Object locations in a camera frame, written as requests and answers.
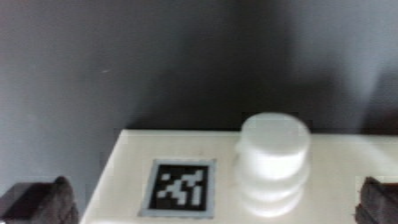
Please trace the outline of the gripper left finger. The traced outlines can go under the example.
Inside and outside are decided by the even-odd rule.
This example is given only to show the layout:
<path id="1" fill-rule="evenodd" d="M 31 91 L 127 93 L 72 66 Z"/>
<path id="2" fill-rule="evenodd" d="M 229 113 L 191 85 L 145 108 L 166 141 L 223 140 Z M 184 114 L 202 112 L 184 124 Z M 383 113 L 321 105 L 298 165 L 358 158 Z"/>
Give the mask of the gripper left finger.
<path id="1" fill-rule="evenodd" d="M 69 180 L 21 182 L 0 196 L 0 224 L 78 224 L 79 215 Z"/>

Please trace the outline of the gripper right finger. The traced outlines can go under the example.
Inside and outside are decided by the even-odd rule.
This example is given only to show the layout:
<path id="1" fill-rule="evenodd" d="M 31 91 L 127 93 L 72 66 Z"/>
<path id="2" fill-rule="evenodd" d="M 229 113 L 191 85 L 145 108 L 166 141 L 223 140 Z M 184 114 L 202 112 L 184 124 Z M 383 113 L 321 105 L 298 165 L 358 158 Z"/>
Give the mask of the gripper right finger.
<path id="1" fill-rule="evenodd" d="M 398 183 L 364 179 L 360 203 L 355 207 L 356 224 L 398 224 Z"/>

